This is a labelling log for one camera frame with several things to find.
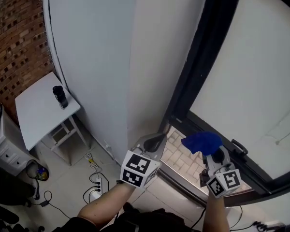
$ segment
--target black bottle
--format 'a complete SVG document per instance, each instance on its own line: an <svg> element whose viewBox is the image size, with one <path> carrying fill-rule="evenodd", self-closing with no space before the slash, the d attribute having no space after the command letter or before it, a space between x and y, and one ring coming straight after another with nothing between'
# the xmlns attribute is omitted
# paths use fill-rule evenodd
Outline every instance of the black bottle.
<svg viewBox="0 0 290 232"><path fill-rule="evenodd" d="M55 97L56 97L57 101L59 102L62 109L64 109L65 107L68 106L68 101L67 101L67 98L66 98L66 95L63 91L62 86L54 86L53 93L54 93L54 95L55 95Z"/></svg>

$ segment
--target white cabinet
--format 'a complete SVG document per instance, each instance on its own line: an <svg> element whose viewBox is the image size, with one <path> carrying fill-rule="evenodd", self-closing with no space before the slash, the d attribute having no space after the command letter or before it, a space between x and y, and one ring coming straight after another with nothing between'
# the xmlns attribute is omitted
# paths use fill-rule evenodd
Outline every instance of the white cabinet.
<svg viewBox="0 0 290 232"><path fill-rule="evenodd" d="M26 150L19 127L6 114L0 118L0 167L18 175L29 160L36 160Z"/></svg>

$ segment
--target outdoor pavement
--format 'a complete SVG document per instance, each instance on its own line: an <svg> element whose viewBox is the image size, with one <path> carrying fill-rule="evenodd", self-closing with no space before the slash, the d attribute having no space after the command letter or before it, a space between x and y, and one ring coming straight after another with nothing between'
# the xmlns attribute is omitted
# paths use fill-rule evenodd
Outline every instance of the outdoor pavement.
<svg viewBox="0 0 290 232"><path fill-rule="evenodd" d="M186 147L184 147L181 143L181 139L185 136L174 127L171 127L167 136L168 141L161 160L196 187L201 188L199 174L205 168L202 160L202 153L197 152L192 154ZM201 189L208 193L207 187ZM250 187L247 184L243 184L236 190L236 192L247 189L250 189Z"/></svg>

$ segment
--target white cube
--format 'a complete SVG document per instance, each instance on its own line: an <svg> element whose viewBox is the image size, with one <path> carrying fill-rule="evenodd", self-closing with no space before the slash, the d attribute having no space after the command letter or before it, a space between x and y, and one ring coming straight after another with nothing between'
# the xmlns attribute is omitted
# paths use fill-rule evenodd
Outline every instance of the white cube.
<svg viewBox="0 0 290 232"><path fill-rule="evenodd" d="M241 176L238 169L215 174L206 183L208 189L216 197L226 196L241 186Z"/></svg>
<svg viewBox="0 0 290 232"><path fill-rule="evenodd" d="M128 151L121 165L120 180L142 188L156 175L160 165L158 161Z"/></svg>

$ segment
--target door handle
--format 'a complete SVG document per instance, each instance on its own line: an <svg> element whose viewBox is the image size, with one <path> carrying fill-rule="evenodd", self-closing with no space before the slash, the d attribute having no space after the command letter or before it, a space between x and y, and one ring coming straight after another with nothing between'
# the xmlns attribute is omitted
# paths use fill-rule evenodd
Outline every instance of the door handle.
<svg viewBox="0 0 290 232"><path fill-rule="evenodd" d="M240 153L240 156L245 156L248 154L248 150L238 141L235 139L231 140L231 143L233 143L235 146L237 146L242 152Z"/></svg>

